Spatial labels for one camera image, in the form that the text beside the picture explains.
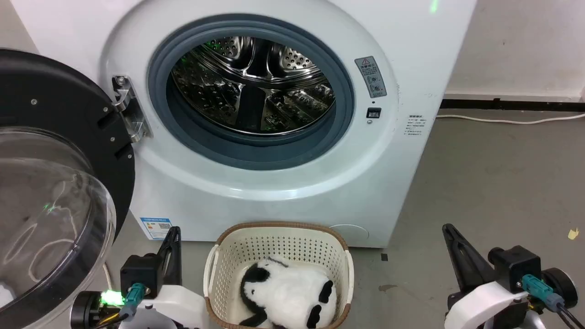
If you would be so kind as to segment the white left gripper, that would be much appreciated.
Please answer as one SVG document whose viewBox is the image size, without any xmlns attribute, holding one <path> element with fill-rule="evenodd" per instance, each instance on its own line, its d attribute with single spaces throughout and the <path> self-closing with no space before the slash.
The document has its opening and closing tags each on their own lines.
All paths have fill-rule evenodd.
<svg viewBox="0 0 585 329">
<path fill-rule="evenodd" d="M 181 229 L 167 232 L 158 255 L 162 258 L 163 286 L 153 299 L 145 285 L 123 289 L 126 296 L 118 313 L 101 320 L 102 329 L 208 329 L 205 298 L 182 286 Z"/>
</svg>

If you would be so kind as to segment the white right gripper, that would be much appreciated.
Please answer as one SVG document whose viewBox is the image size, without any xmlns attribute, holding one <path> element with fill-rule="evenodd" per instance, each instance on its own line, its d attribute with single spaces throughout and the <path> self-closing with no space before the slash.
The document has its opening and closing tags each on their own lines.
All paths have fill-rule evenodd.
<svg viewBox="0 0 585 329">
<path fill-rule="evenodd" d="M 528 296 L 523 284 L 514 285 L 518 293 L 512 293 L 497 283 L 491 264 L 466 240 L 451 223 L 441 228 L 460 292 L 451 294 L 444 327 L 446 329 L 495 329 L 495 316 L 510 306 L 514 300 Z"/>
</svg>

